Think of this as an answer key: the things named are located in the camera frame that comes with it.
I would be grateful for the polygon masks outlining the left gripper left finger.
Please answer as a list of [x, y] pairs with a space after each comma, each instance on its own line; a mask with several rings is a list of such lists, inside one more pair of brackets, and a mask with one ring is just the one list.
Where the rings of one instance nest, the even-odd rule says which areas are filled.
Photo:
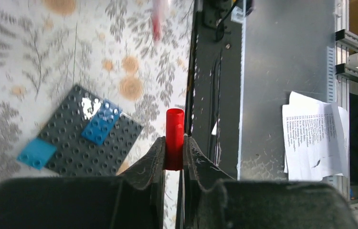
[[160, 229], [165, 138], [118, 176], [0, 183], [0, 229]]

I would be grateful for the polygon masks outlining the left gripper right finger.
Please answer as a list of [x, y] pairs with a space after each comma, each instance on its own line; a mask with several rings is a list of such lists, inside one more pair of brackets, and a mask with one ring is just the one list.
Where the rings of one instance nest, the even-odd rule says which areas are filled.
[[357, 229], [339, 192], [321, 182], [237, 181], [189, 136], [183, 146], [185, 229]]

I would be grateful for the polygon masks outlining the red marker cap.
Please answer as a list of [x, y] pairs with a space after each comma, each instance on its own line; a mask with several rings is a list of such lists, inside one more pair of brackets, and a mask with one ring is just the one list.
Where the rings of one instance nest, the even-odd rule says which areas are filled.
[[166, 112], [165, 169], [179, 171], [183, 168], [184, 111], [171, 108]]

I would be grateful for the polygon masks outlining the red whiteboard marker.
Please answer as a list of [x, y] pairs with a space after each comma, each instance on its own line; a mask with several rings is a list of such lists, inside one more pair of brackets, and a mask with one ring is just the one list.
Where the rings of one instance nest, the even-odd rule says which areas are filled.
[[152, 32], [153, 40], [159, 41], [162, 36], [162, 25], [170, 10], [171, 0], [152, 0]]

